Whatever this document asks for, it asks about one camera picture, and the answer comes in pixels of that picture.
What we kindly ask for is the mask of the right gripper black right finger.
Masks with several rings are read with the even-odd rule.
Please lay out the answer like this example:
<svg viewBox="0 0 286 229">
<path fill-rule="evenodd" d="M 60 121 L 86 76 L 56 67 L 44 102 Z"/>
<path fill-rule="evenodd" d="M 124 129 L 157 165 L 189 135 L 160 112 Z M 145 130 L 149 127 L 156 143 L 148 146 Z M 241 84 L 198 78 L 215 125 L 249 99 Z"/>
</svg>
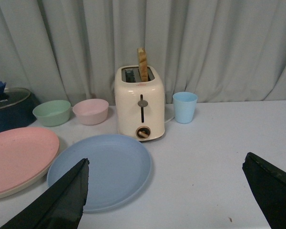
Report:
<svg viewBox="0 0 286 229">
<path fill-rule="evenodd" d="M 270 228 L 286 229 L 286 172 L 251 152 L 242 170 Z"/>
</svg>

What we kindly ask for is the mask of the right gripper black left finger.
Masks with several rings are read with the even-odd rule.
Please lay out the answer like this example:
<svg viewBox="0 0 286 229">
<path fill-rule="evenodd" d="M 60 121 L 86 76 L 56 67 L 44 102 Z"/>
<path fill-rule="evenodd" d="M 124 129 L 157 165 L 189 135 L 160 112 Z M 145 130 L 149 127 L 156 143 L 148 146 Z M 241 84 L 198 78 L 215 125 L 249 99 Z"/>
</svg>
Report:
<svg viewBox="0 0 286 229">
<path fill-rule="evenodd" d="M 89 160 L 84 158 L 2 229 L 76 229 L 88 195 Z"/>
</svg>

